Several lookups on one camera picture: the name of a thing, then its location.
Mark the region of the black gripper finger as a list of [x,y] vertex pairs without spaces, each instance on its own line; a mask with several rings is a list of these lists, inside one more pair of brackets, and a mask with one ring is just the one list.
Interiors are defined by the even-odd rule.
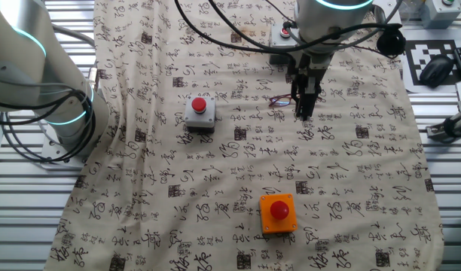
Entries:
[[310,117],[312,117],[319,94],[319,83],[316,83],[315,81],[308,81],[307,88],[304,91],[304,121],[307,121]]
[[299,81],[292,81],[292,99],[295,101],[295,117],[304,117],[304,100],[302,98],[305,88]]

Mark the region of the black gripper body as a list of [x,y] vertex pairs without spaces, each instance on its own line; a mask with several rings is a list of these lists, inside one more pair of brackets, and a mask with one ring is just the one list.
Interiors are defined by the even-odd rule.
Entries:
[[321,81],[330,62],[330,53],[291,53],[287,70],[287,75],[292,79],[291,94],[320,94]]

